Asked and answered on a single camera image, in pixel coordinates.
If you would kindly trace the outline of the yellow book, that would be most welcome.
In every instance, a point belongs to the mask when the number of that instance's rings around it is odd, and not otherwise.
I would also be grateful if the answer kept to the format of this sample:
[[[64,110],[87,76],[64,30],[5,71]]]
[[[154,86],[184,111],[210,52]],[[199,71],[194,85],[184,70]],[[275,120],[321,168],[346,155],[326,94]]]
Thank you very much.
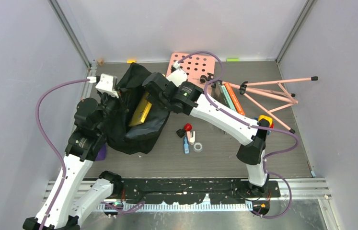
[[[130,127],[141,125],[145,122],[152,107],[152,104],[148,101],[148,96],[148,92],[144,93],[144,95],[142,96],[139,104],[134,111],[131,121],[129,122]]]

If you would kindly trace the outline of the black student backpack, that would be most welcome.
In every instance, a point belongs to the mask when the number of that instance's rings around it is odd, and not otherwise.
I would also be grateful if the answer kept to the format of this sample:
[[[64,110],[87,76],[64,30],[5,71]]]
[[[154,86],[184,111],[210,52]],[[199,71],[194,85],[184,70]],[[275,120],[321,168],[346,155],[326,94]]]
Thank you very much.
[[[110,115],[105,123],[106,142],[109,147],[119,152],[129,155],[139,152],[148,154],[169,119],[170,112],[167,109],[152,106],[143,124],[129,126],[134,111],[145,93],[142,83],[150,74],[144,66],[132,63],[117,83],[117,89],[130,90],[129,96],[125,96],[129,112],[120,109],[108,111],[108,96],[101,96],[105,112]]]

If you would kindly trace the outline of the dark green book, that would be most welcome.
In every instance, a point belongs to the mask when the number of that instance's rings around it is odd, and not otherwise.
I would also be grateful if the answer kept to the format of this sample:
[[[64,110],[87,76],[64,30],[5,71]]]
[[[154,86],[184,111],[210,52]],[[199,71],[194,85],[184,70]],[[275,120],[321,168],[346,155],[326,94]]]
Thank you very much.
[[[211,86],[212,88],[212,92],[211,92],[211,96],[220,104],[222,104],[223,106],[226,106],[227,108],[229,107],[228,102],[226,101],[225,95],[222,92],[222,88],[220,86],[220,82],[216,81],[212,84]]]

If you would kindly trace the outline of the teal spine book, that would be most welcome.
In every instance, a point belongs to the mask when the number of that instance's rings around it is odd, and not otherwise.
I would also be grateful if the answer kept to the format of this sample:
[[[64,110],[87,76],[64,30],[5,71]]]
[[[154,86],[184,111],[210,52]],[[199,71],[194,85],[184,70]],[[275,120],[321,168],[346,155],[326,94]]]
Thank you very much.
[[[235,105],[233,104],[232,99],[231,99],[231,97],[230,97],[230,95],[229,95],[229,93],[228,93],[226,87],[225,87],[224,85],[221,85],[221,89],[222,89],[222,92],[223,92],[223,94],[224,94],[225,100],[226,100],[226,102],[227,102],[229,108],[230,108],[231,110],[237,112],[237,110],[236,110],[236,108],[235,108]]]

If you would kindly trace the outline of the orange treehouse book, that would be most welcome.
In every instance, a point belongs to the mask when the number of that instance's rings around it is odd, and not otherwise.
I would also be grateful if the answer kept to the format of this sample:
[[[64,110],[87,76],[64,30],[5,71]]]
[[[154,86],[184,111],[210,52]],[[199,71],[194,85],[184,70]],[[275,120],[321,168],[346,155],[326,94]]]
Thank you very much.
[[[235,95],[232,87],[230,86],[230,84],[228,82],[226,82],[226,83],[224,83],[224,86],[225,86],[227,92],[229,93],[229,96],[231,98],[231,101],[232,101],[233,105],[235,106],[235,109],[236,109],[237,113],[245,116],[245,112],[244,112],[244,110],[243,110],[243,108],[242,108],[237,96]]]

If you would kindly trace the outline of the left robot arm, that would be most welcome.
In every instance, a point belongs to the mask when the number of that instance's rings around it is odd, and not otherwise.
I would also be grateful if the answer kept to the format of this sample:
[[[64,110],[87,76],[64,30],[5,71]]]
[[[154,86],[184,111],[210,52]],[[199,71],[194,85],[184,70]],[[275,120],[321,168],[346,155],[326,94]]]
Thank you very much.
[[[77,104],[74,119],[76,129],[65,149],[65,166],[41,210],[35,217],[24,221],[24,230],[79,230],[101,202],[122,194],[121,176],[104,171],[82,197],[75,198],[86,173],[105,144],[104,124],[107,118],[103,105],[94,98],[86,98]]]

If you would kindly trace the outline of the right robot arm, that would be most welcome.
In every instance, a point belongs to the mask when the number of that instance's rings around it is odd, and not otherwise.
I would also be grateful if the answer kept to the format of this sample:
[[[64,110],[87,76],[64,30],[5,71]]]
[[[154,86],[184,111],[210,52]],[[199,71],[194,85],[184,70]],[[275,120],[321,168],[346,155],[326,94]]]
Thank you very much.
[[[215,101],[203,89],[187,80],[175,84],[160,73],[150,74],[142,86],[148,100],[170,112],[183,113],[220,128],[239,143],[236,157],[245,163],[248,186],[252,195],[263,196],[268,191],[268,174],[264,169],[268,120],[247,118]]]

